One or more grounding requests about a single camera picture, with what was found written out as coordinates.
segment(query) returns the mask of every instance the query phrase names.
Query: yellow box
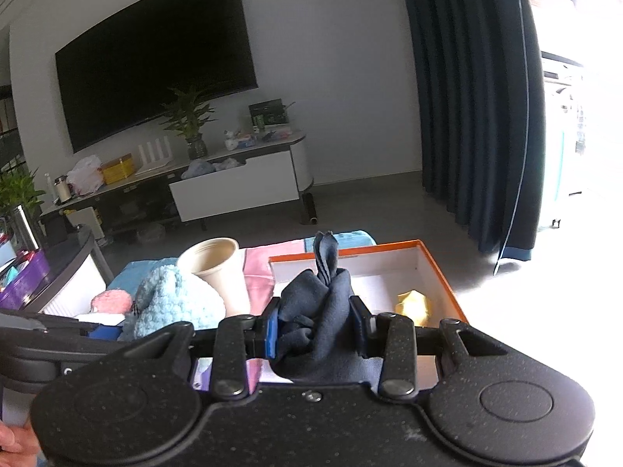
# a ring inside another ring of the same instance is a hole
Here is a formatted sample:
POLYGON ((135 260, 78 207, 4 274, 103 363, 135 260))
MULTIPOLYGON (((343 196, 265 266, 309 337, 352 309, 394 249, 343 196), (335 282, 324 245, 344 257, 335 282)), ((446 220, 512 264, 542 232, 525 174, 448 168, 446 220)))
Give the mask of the yellow box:
POLYGON ((102 165, 102 174, 106 184, 113 184, 113 182, 127 179, 135 171, 132 154, 126 154, 102 165))

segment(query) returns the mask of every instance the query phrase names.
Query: white drawer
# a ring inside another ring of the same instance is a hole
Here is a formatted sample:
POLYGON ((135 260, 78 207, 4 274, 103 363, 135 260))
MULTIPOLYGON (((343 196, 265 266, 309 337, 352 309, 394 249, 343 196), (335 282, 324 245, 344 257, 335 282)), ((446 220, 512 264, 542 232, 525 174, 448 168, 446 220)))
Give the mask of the white drawer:
POLYGON ((169 184, 182 221, 298 198, 290 151, 249 158, 241 167, 169 184))

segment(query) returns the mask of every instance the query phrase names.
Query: black tv screen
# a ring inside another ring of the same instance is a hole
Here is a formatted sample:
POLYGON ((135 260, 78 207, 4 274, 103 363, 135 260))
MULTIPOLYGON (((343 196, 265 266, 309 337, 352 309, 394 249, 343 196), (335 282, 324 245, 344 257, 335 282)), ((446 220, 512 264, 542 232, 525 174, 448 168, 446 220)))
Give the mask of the black tv screen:
POLYGON ((169 88, 257 87, 242 0, 140 0, 56 53, 74 152, 163 114, 169 88))

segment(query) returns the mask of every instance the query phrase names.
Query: pink stuffed toy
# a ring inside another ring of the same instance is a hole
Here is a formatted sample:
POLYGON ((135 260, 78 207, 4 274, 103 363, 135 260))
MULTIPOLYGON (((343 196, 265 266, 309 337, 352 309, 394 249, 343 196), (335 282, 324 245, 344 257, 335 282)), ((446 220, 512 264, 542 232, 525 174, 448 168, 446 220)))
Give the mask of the pink stuffed toy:
POLYGON ((132 308, 132 302, 132 295, 125 290, 107 290, 91 300, 91 312, 125 314, 132 308))

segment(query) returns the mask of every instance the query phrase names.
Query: orange box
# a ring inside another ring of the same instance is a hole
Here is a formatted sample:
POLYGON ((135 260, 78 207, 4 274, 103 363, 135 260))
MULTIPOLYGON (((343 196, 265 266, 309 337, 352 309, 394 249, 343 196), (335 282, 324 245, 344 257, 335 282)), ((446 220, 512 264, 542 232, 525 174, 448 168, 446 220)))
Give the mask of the orange box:
MULTIPOLYGON (((272 256, 269 263, 275 277, 274 296, 280 296, 303 270, 318 271, 313 253, 272 256)), ((393 312, 398 295, 416 290, 428 298, 428 326, 437 327, 443 318, 467 323, 448 281, 421 240, 341 249, 338 266, 349 271, 355 295, 373 314, 393 312)), ((437 383, 435 357, 418 356, 417 371, 420 389, 432 388, 437 383)), ((263 376, 263 380, 277 382, 278 377, 263 376)))

